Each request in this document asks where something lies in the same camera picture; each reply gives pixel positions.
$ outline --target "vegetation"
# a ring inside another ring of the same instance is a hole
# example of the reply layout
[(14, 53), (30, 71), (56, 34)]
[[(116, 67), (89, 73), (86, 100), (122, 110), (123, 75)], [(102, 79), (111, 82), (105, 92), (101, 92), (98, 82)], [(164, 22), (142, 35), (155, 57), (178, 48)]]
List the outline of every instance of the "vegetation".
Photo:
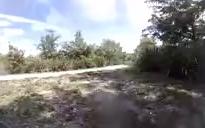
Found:
[(205, 80), (205, 0), (146, 2), (154, 13), (143, 35), (162, 45), (141, 50), (136, 67), (180, 79)]
[(81, 31), (76, 32), (73, 41), (59, 43), (59, 38), (55, 32), (48, 31), (37, 44), (37, 49), (41, 51), (37, 56), (25, 57), (23, 50), (9, 45), (8, 54), (0, 56), (6, 70), (4, 73), (66, 71), (132, 61), (129, 59), (131, 55), (123, 52), (120, 44), (113, 40), (103, 40), (101, 45), (87, 44)]

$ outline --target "leafy tree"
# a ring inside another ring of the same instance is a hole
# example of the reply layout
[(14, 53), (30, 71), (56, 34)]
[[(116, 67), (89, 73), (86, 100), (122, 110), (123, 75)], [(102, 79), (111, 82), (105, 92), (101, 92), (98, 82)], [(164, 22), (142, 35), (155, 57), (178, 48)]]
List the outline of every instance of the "leafy tree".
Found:
[(122, 47), (120, 43), (115, 42), (114, 40), (104, 39), (98, 53), (100, 56), (104, 56), (108, 60), (108, 64), (120, 63), (121, 58), (123, 57)]
[(154, 12), (152, 25), (144, 34), (152, 34), (172, 45), (197, 42), (203, 37), (205, 0), (147, 0)]
[(41, 37), (41, 43), (37, 45), (37, 49), (41, 51), (43, 57), (52, 58), (57, 51), (58, 44), (56, 43), (60, 36), (55, 35), (54, 32), (48, 32)]
[(22, 66), (24, 65), (24, 51), (12, 45), (9, 45), (9, 53), (7, 54), (6, 67), (10, 73), (21, 73)]
[(154, 39), (143, 37), (140, 40), (140, 44), (134, 50), (135, 57), (139, 57), (143, 51), (145, 51), (146, 49), (154, 48), (155, 45), (156, 45), (156, 42)]
[(80, 59), (81, 56), (90, 56), (92, 48), (93, 47), (88, 46), (84, 41), (81, 31), (77, 31), (75, 34), (75, 40), (64, 42), (61, 52), (69, 58)]

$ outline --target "dirt path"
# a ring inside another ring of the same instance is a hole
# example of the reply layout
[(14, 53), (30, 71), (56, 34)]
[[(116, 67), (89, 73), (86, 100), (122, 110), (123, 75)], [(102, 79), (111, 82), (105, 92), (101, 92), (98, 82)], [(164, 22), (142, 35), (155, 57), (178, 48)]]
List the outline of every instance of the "dirt path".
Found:
[(205, 92), (123, 70), (0, 81), (15, 128), (205, 128)]
[(80, 70), (64, 71), (64, 72), (46, 72), (46, 73), (15, 74), (15, 75), (9, 74), (9, 75), (0, 75), (0, 80), (21, 80), (26, 78), (59, 77), (61, 75), (79, 74), (79, 73), (96, 72), (96, 71), (112, 71), (117, 69), (125, 69), (128, 67), (129, 66), (127, 65), (114, 65), (114, 66), (107, 66), (101, 68), (80, 69)]

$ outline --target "white cloud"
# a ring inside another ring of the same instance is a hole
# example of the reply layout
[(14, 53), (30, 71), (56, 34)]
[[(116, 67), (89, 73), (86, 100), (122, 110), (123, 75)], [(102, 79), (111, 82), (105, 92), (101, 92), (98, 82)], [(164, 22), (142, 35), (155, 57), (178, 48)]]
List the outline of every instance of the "white cloud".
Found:
[(76, 0), (83, 15), (97, 22), (111, 21), (117, 17), (117, 0)]
[(12, 15), (5, 15), (5, 14), (0, 14), (0, 18), (5, 18), (8, 20), (11, 20), (13, 22), (22, 22), (22, 23), (41, 23), (39, 21), (36, 20), (30, 20), (27, 18), (23, 18), (23, 17), (19, 17), (19, 16), (12, 16)]
[(21, 28), (5, 28), (1, 30), (5, 37), (14, 37), (24, 35), (24, 30)]
[(13, 22), (29, 23), (32, 25), (31, 28), (35, 31), (44, 31), (45, 29), (53, 29), (58, 32), (64, 32), (66, 30), (56, 25), (52, 25), (52, 24), (48, 24), (48, 23), (44, 23), (44, 22), (40, 22), (36, 20), (31, 20), (31, 19), (27, 19), (23, 17), (18, 17), (18, 16), (0, 14), (0, 18), (5, 18)]
[(147, 7), (144, 0), (124, 0), (127, 19), (132, 26), (137, 29), (143, 29), (148, 23), (148, 19), (151, 17), (152, 10)]
[(11, 22), (0, 20), (0, 27), (8, 27), (8, 26), (11, 26)]

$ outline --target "small tree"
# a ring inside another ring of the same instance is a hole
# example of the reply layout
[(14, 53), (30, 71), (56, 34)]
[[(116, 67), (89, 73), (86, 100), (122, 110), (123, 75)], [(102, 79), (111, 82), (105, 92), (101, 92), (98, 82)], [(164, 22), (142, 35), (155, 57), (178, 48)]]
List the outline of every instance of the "small tree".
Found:
[(10, 73), (21, 73), (24, 65), (24, 51), (9, 45), (6, 67)]
[(122, 47), (114, 40), (104, 39), (98, 53), (108, 60), (108, 64), (118, 64), (123, 61)]
[(81, 31), (77, 31), (74, 41), (64, 42), (61, 52), (72, 59), (80, 59), (81, 56), (89, 57), (92, 54), (91, 46), (87, 45)]
[(144, 37), (140, 40), (140, 44), (136, 47), (136, 49), (134, 50), (134, 55), (135, 57), (139, 57), (142, 52), (144, 52), (147, 49), (152, 49), (155, 48), (156, 42), (154, 39), (152, 38), (147, 38)]
[(52, 58), (57, 51), (58, 44), (56, 41), (60, 36), (54, 32), (48, 31), (45, 36), (41, 37), (41, 43), (37, 45), (37, 49), (41, 51), (41, 55), (45, 58)]

